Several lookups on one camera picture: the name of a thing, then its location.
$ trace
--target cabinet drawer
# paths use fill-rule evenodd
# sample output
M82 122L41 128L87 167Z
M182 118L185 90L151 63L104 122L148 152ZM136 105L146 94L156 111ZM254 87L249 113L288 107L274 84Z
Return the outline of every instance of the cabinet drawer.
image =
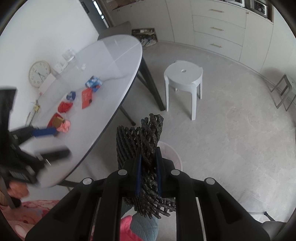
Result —
M244 42L244 28L214 18L193 16L194 31L214 35L238 45Z
M236 61L239 61L242 52L242 46L238 44L199 32L195 32L195 46L211 50Z
M228 3L211 0L191 0L192 15L204 16L246 27L246 11Z

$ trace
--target pink cloth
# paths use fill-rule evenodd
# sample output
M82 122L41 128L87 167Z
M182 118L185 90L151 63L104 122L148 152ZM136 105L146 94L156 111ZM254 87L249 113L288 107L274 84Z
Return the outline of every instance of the pink cloth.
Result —
M22 240L25 240L30 229L58 202L57 200L23 202L19 208L11 209L10 207L0 206L0 210L16 234Z
M121 219L120 222L120 241L143 241L137 235L135 235L131 229L131 220L132 216L126 216L125 218Z
M67 133L69 131L70 125L70 121L66 120L59 128L57 128L57 131Z
M22 206L16 209L0 206L4 217L16 232L16 234L25 240L27 233L32 227L43 218L59 201L38 200L23 202ZM131 229L132 216L126 216L120 222L120 241L143 241L135 235ZM91 238L93 240L94 227L92 229Z

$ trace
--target gray chair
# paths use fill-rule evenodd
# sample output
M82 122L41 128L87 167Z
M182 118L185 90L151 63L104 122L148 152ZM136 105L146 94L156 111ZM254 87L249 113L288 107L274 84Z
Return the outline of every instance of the gray chair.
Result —
M131 35L131 23L129 21L122 23L120 25L117 25L115 27L110 27L108 29L105 29L98 37L98 40L117 35L117 34L127 34Z
M268 233L271 241L296 240L296 209L287 223L275 221L266 212L264 215L267 216L270 221L261 223L261 226Z

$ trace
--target red packet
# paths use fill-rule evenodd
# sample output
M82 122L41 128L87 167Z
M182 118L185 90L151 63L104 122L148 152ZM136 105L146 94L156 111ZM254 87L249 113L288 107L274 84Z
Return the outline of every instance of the red packet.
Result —
M90 103L92 102L92 89L87 88L84 91L82 91L82 109L88 107Z

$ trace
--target gold drawer handle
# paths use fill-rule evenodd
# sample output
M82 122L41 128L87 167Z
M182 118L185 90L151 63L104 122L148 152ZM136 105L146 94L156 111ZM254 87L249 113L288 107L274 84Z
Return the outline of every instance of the gold drawer handle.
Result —
M216 45L216 44L211 44L211 45L222 48L222 46L220 46L220 45Z
M224 11L217 10L217 9L210 9L210 11L214 11L214 12L224 12Z
M219 31L224 31L224 29L221 29L221 28L216 28L216 27L211 27L211 28Z

